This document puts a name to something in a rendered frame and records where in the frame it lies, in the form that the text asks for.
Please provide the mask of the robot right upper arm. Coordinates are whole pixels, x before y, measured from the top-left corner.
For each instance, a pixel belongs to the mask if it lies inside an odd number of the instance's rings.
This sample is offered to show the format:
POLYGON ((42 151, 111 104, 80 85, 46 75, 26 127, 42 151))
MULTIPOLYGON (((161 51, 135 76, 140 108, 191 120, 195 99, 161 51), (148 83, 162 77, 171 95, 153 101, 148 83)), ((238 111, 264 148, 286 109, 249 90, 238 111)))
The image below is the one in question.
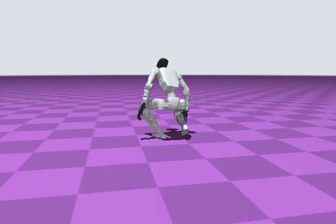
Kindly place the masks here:
POLYGON ((182 78, 182 75, 177 73, 177 76, 178 76, 178 79, 179 79, 179 82, 180 82, 180 86, 184 89, 183 94, 188 95, 190 90, 189 90, 188 86, 186 85, 186 83, 184 82, 184 80, 182 78))

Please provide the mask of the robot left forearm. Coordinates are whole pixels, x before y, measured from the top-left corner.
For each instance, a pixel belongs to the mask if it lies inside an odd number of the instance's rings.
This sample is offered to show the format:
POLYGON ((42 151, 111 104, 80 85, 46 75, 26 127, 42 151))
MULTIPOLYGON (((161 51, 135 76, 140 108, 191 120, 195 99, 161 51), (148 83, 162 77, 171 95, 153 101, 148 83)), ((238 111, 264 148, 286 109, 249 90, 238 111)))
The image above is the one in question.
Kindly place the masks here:
MULTIPOLYGON (((146 86, 146 85, 145 85, 146 86)), ((143 102, 146 103, 145 107, 148 105, 148 100, 149 100, 149 95, 150 95, 150 92, 149 90, 147 90, 146 88, 144 88, 144 95, 143 95, 143 102)), ((143 103, 142 102, 142 103, 143 103)))

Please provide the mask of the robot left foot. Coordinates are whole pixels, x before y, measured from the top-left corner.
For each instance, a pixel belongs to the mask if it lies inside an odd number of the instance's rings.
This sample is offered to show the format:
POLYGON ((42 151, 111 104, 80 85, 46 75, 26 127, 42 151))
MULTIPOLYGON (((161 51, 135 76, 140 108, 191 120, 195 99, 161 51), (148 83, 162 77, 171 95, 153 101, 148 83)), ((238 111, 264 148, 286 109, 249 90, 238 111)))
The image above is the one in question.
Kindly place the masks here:
MULTIPOLYGON (((162 132, 161 132, 162 133, 162 132)), ((153 136, 159 137, 159 138, 167 138, 165 133, 159 134, 159 133, 152 133, 153 136)))

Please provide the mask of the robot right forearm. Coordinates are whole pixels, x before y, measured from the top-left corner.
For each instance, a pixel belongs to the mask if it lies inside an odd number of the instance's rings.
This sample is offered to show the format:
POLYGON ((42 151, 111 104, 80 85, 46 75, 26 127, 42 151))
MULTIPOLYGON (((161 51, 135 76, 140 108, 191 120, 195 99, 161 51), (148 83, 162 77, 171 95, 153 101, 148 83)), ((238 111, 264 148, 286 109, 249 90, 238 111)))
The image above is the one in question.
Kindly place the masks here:
POLYGON ((188 95, 185 95, 184 96, 184 99, 185 99, 185 101, 186 101, 186 110, 185 111, 188 111, 188 107, 190 106, 190 93, 188 94, 188 95))

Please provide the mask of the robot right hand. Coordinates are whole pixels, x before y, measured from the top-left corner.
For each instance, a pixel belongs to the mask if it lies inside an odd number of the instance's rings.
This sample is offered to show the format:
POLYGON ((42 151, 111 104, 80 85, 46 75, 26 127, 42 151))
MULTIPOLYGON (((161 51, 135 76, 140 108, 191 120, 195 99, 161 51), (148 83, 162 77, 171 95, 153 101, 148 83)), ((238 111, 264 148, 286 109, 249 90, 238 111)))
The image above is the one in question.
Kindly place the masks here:
MULTIPOLYGON (((189 109, 189 108, 188 108, 188 109, 189 109)), ((183 110, 183 112, 182 112, 182 114, 183 114, 183 116, 184 116, 184 121, 185 121, 185 118, 186 118, 186 122, 187 122, 187 116, 188 116, 187 112, 188 112, 188 111, 184 111, 184 110, 183 110)))

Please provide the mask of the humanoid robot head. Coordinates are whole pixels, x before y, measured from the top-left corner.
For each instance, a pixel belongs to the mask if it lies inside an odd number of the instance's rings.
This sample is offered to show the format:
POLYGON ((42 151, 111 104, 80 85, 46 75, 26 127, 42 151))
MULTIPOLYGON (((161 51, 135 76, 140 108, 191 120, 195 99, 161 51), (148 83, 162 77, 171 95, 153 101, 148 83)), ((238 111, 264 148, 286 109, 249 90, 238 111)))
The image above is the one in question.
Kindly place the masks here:
POLYGON ((168 65, 168 60, 165 59, 165 58, 161 58, 161 59, 158 61, 158 63, 157 63, 156 66, 157 66, 158 69, 159 69, 159 68, 162 68, 162 67, 167 68, 167 65, 168 65))

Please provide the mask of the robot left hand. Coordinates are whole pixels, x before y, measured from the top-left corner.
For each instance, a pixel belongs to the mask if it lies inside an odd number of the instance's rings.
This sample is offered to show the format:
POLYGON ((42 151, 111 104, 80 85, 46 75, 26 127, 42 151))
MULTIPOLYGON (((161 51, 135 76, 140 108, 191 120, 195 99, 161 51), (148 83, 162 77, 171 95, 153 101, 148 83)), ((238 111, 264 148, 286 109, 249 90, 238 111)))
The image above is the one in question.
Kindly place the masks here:
POLYGON ((140 115, 143 115, 142 111, 143 111, 144 108, 146 108, 145 105, 146 105, 146 103, 143 102, 142 105, 141 105, 141 107, 140 107, 140 109, 139 109, 139 111, 138 111, 138 114, 137 114, 138 120, 141 120, 140 115))

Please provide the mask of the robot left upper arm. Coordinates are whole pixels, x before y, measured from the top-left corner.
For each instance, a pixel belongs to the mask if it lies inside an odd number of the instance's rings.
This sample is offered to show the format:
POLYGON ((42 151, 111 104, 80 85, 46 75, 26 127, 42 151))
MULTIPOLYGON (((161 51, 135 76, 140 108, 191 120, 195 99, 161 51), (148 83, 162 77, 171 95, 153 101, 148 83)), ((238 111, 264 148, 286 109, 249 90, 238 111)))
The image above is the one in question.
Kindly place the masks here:
POLYGON ((153 69, 148 77, 148 81, 146 83, 146 86, 145 88, 148 89, 148 90, 152 90, 153 89, 153 81, 155 79, 155 77, 159 74, 159 69, 153 69))

